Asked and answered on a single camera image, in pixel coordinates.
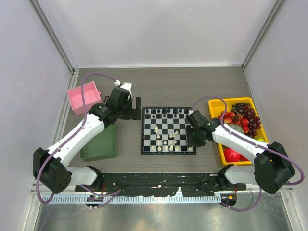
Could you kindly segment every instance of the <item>chessboard border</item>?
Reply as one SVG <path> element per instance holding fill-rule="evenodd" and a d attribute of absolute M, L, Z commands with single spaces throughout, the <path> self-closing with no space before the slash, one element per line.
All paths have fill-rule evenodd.
<path fill-rule="evenodd" d="M 144 147 L 144 122 L 145 122 L 145 110 L 146 109 L 191 109 L 192 107 L 143 107 L 142 108 L 142 127 L 141 127 L 141 135 L 142 135 L 142 140 L 141 140 L 141 155 L 197 155 L 196 148 L 193 148 L 193 151 L 181 153 L 181 152 L 166 152 L 163 151 L 163 149 L 160 152 L 144 152 L 143 147 Z"/>

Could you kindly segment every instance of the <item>pink bin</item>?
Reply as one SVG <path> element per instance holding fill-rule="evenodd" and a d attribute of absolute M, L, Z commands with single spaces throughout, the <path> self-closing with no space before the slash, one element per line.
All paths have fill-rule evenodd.
<path fill-rule="evenodd" d="M 85 102 L 87 111 L 96 103 L 102 103 L 100 92 L 97 90 L 94 81 L 83 85 Z M 70 89 L 67 91 L 69 101 L 75 114 L 81 115 L 84 113 L 82 99 L 81 99 L 81 86 Z"/>

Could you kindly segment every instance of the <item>chessboard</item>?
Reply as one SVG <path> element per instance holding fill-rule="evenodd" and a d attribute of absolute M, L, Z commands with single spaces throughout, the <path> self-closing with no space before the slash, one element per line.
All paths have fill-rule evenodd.
<path fill-rule="evenodd" d="M 185 127 L 190 107 L 144 107 L 141 155 L 196 155 L 187 147 Z"/>

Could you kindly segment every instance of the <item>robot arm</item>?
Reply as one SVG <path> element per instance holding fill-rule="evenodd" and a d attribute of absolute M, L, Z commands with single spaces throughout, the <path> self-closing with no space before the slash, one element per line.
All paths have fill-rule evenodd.
<path fill-rule="evenodd" d="M 67 186 L 88 185 L 90 189 L 99 189 L 102 185 L 100 171 L 91 166 L 68 167 L 68 165 L 87 142 L 118 119 L 141 119 L 140 97 L 136 98 L 136 109 L 132 108 L 131 83 L 123 83 L 121 86 L 115 87 L 106 104 L 97 103 L 94 105 L 89 110 L 84 125 L 82 120 L 63 139 L 47 150 L 38 148 L 33 154 L 34 177 L 37 177 L 38 171 L 47 157 L 58 150 L 45 166 L 40 182 L 55 194 L 62 192 Z"/>
<path fill-rule="evenodd" d="M 253 166 L 226 166 L 224 178 L 229 183 L 257 184 L 267 193 L 275 194 L 295 174 L 290 162 L 257 147 L 258 144 L 268 146 L 270 149 L 287 156 L 281 144 L 277 142 L 267 144 L 256 141 L 225 124 L 224 126 L 230 130 L 228 132 L 218 119 L 207 120 L 198 110 L 188 115 L 187 119 L 191 125 L 186 127 L 189 146 L 204 146 L 206 140 L 221 143 L 253 163 Z M 253 144 L 243 141 L 238 136 L 250 140 Z"/>

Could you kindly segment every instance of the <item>green fruit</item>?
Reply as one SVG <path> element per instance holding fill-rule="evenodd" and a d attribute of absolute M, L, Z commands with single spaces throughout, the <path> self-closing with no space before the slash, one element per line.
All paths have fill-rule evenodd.
<path fill-rule="evenodd" d="M 232 128 L 232 129 L 238 131 L 238 132 L 241 133 L 241 134 L 245 134 L 244 131 L 243 131 L 243 129 L 242 129 L 240 126 L 236 125 L 236 124 L 228 124 L 228 126 L 229 126 L 230 128 Z"/>
<path fill-rule="evenodd" d="M 257 138 L 257 141 L 265 142 L 265 139 L 263 137 Z"/>

